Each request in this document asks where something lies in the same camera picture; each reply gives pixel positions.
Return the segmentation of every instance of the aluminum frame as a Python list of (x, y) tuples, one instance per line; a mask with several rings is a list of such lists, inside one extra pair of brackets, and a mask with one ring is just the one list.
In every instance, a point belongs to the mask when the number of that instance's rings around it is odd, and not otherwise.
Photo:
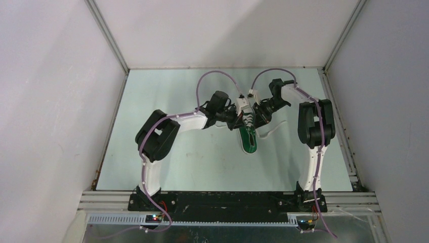
[(350, 30), (353, 28), (353, 25), (355, 24), (356, 20), (358, 19), (359, 15), (362, 12), (362, 9), (364, 8), (367, 0), (359, 0), (356, 4), (355, 8), (352, 11), (352, 14), (347, 21), (344, 29), (342, 30), (341, 34), (339, 35), (339, 38), (337, 42), (335, 43), (334, 48), (331, 51), (331, 54), (329, 54), (328, 60), (326, 60), (325, 65), (323, 66), (324, 70), (328, 72), (329, 68), (331, 67), (338, 51), (341, 49), (342, 44), (346, 40), (347, 36), (350, 34)]
[[(141, 225), (146, 215), (158, 212), (129, 212), (128, 200), (131, 191), (84, 191), (78, 211), (86, 213), (88, 224)], [(374, 192), (324, 192), (328, 212), (325, 217), (366, 216), (376, 243), (390, 243), (381, 209)], [(297, 217), (308, 217), (311, 213), (288, 213), (289, 222), (283, 223), (204, 223), (173, 222), (173, 226), (262, 226), (295, 227)]]
[(115, 38), (112, 35), (112, 32), (110, 32), (109, 27), (107, 26), (107, 23), (104, 20), (103, 15), (101, 14), (96, 1), (85, 0), (85, 3), (87, 4), (88, 9), (93, 15), (94, 20), (97, 23), (98, 27), (100, 28), (100, 31), (103, 34), (104, 38), (106, 38), (107, 44), (109, 44), (110, 49), (112, 50), (113, 54), (115, 55), (116, 59), (121, 65), (123, 71), (125, 72), (126, 75), (128, 75), (128, 73), (130, 72), (130, 68), (126, 64), (126, 61), (119, 49), (119, 46), (116, 43)]

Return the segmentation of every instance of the wire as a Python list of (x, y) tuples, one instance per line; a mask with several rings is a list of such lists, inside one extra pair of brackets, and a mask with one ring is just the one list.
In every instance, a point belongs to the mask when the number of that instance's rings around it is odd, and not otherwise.
[(263, 74), (263, 73), (265, 73), (265, 72), (268, 72), (268, 71), (272, 71), (272, 70), (284, 71), (284, 72), (287, 72), (287, 73), (289, 73), (290, 75), (292, 75), (292, 77), (293, 77), (293, 87), (294, 87), (298, 92), (300, 92), (302, 95), (304, 95), (306, 98), (308, 98), (308, 99), (310, 99), (311, 101), (313, 101), (313, 102), (315, 103), (315, 105), (316, 105), (316, 109), (317, 109), (317, 116), (319, 117), (320, 133), (321, 133), (321, 135), (322, 135), (322, 144), (319, 146), (319, 150), (318, 150), (318, 152), (317, 152), (316, 172), (315, 172), (314, 179), (313, 179), (313, 196), (314, 196), (314, 203), (315, 203), (315, 205), (316, 205), (317, 212), (318, 212), (318, 213), (319, 213), (319, 215), (320, 215), (320, 219), (322, 220), (323, 225), (324, 225), (324, 226), (325, 226), (325, 228), (326, 228), (326, 231), (327, 231), (330, 235), (332, 235), (332, 237), (334, 237), (335, 239), (338, 239), (338, 236), (336, 236), (334, 233), (332, 233), (332, 232), (331, 232), (331, 230), (329, 229), (328, 225), (326, 224), (325, 219), (324, 219), (324, 218), (323, 218), (323, 216), (322, 216), (322, 212), (320, 211), (319, 203), (317, 202), (318, 200), (317, 200), (317, 194), (316, 194), (316, 181), (317, 181), (317, 178), (318, 178), (318, 175), (319, 175), (319, 171), (320, 171), (320, 162), (321, 162), (321, 153), (322, 153), (322, 148), (325, 146), (325, 132), (324, 132), (324, 130), (323, 130), (322, 110), (321, 110), (321, 108), (320, 108), (319, 102), (318, 102), (318, 100), (317, 100), (317, 99), (315, 99), (314, 97), (310, 96), (307, 92), (305, 92), (304, 90), (302, 90), (301, 88), (299, 88), (299, 86), (297, 85), (297, 82), (296, 82), (296, 76), (295, 76), (292, 72), (290, 72), (289, 70), (286, 70), (286, 69), (283, 69), (283, 68), (269, 68), (269, 69), (266, 69), (266, 70), (264, 70), (264, 71), (260, 72), (260, 73), (255, 77), (255, 79), (254, 79), (254, 81), (253, 81), (253, 83), (252, 83), (251, 89), (253, 89), (253, 86), (254, 86), (254, 84), (256, 83), (256, 80), (258, 79), (258, 77), (259, 77), (259, 76), (261, 76), (261, 74)]
[(231, 77), (229, 74), (227, 74), (226, 72), (223, 72), (223, 71), (220, 71), (220, 70), (213, 70), (213, 71), (206, 72), (205, 74), (203, 74), (203, 75), (200, 77), (200, 79), (198, 80), (198, 83), (197, 83), (197, 91), (196, 91), (196, 94), (197, 94), (197, 109), (196, 109), (196, 112), (198, 112), (198, 111), (200, 110), (200, 98), (199, 98), (199, 95), (198, 95), (198, 89), (199, 89), (199, 87), (200, 87), (200, 83), (201, 83), (202, 79), (203, 79), (205, 76), (207, 76), (207, 75), (209, 75), (209, 74), (211, 74), (211, 73), (214, 73), (214, 72), (221, 73), (221, 74), (223, 74), (223, 75), (226, 75), (228, 78), (230, 78), (230, 79), (232, 80), (232, 82), (235, 84), (235, 88), (237, 88), (238, 92), (240, 93), (240, 96), (242, 96), (242, 95), (243, 95), (243, 92), (241, 92), (241, 89), (238, 87), (238, 84), (237, 84), (237, 82), (235, 81), (235, 79), (234, 79), (234, 78), (232, 78), (232, 77)]
[(291, 71), (286, 70), (286, 69), (283, 69), (283, 68), (269, 68), (269, 69), (267, 69), (267, 70), (264, 70), (264, 71), (260, 72), (260, 73), (255, 77), (255, 79), (253, 80), (253, 83), (252, 83), (252, 87), (251, 87), (250, 89), (251, 89), (251, 90), (253, 90), (254, 84), (256, 83), (256, 80), (259, 78), (259, 76), (261, 76), (263, 73), (266, 73), (266, 72), (268, 72), (268, 71), (273, 71), (273, 70), (279, 70), (279, 71), (284, 71), (284, 72), (289, 73), (289, 74), (290, 74), (290, 75), (292, 75), (292, 77), (293, 77), (293, 83), (294, 83), (294, 84), (296, 84), (296, 77), (295, 77), (295, 75), (294, 75)]
[(273, 129), (271, 129), (269, 132), (267, 132), (265, 135), (260, 135), (258, 130), (256, 129), (256, 136), (260, 139), (267, 139), (273, 132), (275, 132), (283, 123), (287, 123), (286, 120), (281, 121), (277, 126), (275, 126)]

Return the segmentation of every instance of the shoelace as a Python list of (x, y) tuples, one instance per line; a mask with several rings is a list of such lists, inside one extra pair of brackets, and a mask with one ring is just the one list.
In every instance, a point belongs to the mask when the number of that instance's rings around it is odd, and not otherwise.
[(253, 114), (243, 114), (243, 121), (247, 127), (253, 126)]

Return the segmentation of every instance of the black bracket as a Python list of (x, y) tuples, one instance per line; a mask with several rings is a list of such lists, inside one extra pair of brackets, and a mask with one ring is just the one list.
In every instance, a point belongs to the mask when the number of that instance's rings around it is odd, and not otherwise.
[[(140, 148), (143, 139), (153, 125), (165, 116), (167, 115), (161, 110), (156, 110), (150, 115), (149, 119), (136, 135), (136, 143), (138, 145), (137, 149)], [(177, 121), (167, 119), (156, 127), (157, 130), (161, 131), (160, 134), (157, 134), (156, 132), (151, 133), (143, 148), (143, 153), (151, 162), (161, 160), (167, 156), (171, 150), (179, 128), (180, 124)]]
[[(166, 209), (168, 213), (176, 211), (177, 195), (175, 193), (161, 193), (161, 190), (159, 190), (151, 198), (162, 208)], [(159, 209), (149, 201), (145, 193), (137, 186), (130, 195), (128, 211), (159, 211)]]
[[(335, 137), (335, 123), (330, 100), (319, 100), (321, 108), (323, 130), (325, 134), (325, 144), (329, 145), (332, 138)], [(311, 149), (322, 145), (322, 133), (320, 131), (319, 121), (314, 121), (318, 117), (315, 103), (304, 102), (299, 104), (298, 114), (298, 137), (301, 143), (307, 144)]]
[[(294, 192), (295, 202), (299, 208), (299, 212), (311, 212), (314, 202), (314, 193), (312, 190), (304, 191), (298, 182), (296, 182), (296, 190)], [(325, 196), (322, 195), (322, 189), (316, 191), (317, 203), (319, 204), (320, 211), (323, 213), (328, 212)]]

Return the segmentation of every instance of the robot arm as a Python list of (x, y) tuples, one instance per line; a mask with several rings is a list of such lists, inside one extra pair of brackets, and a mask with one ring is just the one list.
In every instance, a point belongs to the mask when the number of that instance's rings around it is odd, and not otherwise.
[[(259, 119), (260, 125), (264, 125), (261, 124), (262, 122), (269, 123), (271, 121), (271, 114), (285, 105), (293, 105), (298, 109), (298, 137), (301, 143), (307, 145), (305, 154), (307, 159), (304, 161), (304, 169), (297, 182), (296, 192), (302, 195), (302, 203), (313, 201), (314, 196), (311, 194), (313, 179), (314, 177), (317, 178), (315, 189), (318, 192), (319, 198), (321, 195), (320, 175), (324, 154), (330, 140), (335, 137), (332, 103), (328, 99), (318, 100), (322, 111), (321, 120), (325, 136), (325, 144), (322, 146), (319, 119), (316, 118), (318, 117), (318, 112), (314, 101), (299, 92), (294, 87), (292, 80), (283, 82), (281, 79), (274, 79), (269, 87), (273, 97), (266, 100), (260, 100), (258, 92), (250, 90), (250, 93), (253, 94), (256, 100), (254, 108), (259, 117), (263, 117)], [(318, 153), (320, 153), (320, 165), (318, 174), (316, 175)]]
[[(143, 127), (136, 136), (136, 143), (140, 147), (144, 137), (149, 129), (166, 114), (161, 110), (156, 110), (152, 113)], [(143, 156), (146, 159), (146, 188), (150, 196), (154, 195), (161, 189), (159, 184), (159, 175), (161, 172), (162, 160), (171, 150), (171, 146), (177, 134), (194, 129), (203, 129), (206, 125), (207, 117), (201, 112), (196, 112), (193, 115), (182, 116), (172, 119), (167, 119), (162, 122), (157, 129), (160, 134), (152, 133), (143, 148)]]
[[(286, 105), (294, 105), (298, 108), (298, 137), (301, 143), (307, 145), (306, 157), (308, 159), (304, 161), (304, 170), (297, 182), (296, 190), (300, 194), (303, 194), (303, 203), (312, 201), (314, 197), (309, 192), (312, 191), (313, 178), (317, 167), (317, 155), (322, 145), (319, 121), (315, 121), (315, 117), (318, 116), (316, 105), (294, 88), (292, 80), (282, 81), (281, 79), (274, 79), (269, 84), (269, 88), (273, 97), (264, 100), (259, 99), (256, 90), (250, 91), (251, 94), (249, 96), (254, 97), (256, 100), (253, 105), (255, 111), (255, 128), (268, 124), (272, 119), (272, 113)], [(322, 109), (325, 135), (325, 144), (320, 151), (321, 161), (319, 167), (321, 168), (327, 145), (329, 145), (330, 140), (335, 136), (335, 128), (331, 102), (325, 99), (319, 100), (318, 103)], [(177, 134), (188, 130), (206, 129), (213, 126), (217, 121), (226, 122), (230, 130), (242, 127), (243, 122), (240, 119), (240, 111), (246, 105), (249, 105), (249, 101), (244, 97), (237, 99), (237, 107), (235, 104), (231, 104), (231, 100), (226, 93), (216, 91), (210, 101), (200, 106), (197, 113), (185, 117), (167, 119), (159, 124), (157, 129), (160, 130), (160, 133), (152, 133), (143, 148), (143, 156), (148, 163), (144, 176), (147, 182), (146, 188), (150, 196), (160, 190), (159, 174), (161, 163), (169, 153)], [(160, 110), (152, 113), (136, 136), (138, 147), (140, 147), (149, 129), (165, 116), (166, 114)], [(321, 170), (319, 169), (316, 181), (318, 197), (321, 195), (320, 174)]]

